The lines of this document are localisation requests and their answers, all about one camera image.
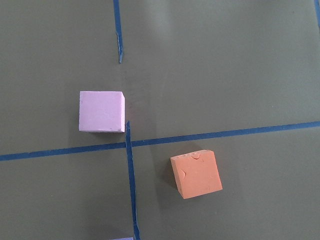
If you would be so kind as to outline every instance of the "pink foam cube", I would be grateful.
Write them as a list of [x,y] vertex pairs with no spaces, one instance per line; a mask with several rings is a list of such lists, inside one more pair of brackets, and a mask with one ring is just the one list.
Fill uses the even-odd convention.
[[125,97],[122,91],[81,91],[79,131],[125,132]]

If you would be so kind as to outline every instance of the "orange foam cube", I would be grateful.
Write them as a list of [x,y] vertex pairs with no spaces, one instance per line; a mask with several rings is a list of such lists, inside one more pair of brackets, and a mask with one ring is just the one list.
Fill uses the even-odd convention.
[[222,190],[215,153],[194,151],[170,158],[175,182],[183,199]]

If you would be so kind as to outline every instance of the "pink block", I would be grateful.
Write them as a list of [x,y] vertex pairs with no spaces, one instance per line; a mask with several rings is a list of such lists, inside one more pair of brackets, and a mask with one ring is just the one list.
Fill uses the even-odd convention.
[[79,131],[125,132],[125,97],[122,91],[81,91]]

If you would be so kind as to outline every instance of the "orange block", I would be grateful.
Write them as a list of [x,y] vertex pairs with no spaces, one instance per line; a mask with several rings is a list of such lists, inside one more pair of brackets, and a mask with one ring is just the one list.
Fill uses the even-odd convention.
[[178,191],[183,199],[222,190],[215,153],[194,151],[170,158]]

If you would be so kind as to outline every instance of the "dent on orange cube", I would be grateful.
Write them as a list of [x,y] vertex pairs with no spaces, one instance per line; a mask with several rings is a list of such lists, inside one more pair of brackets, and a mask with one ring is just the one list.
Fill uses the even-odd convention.
[[175,182],[183,199],[222,190],[215,153],[194,151],[170,158]]

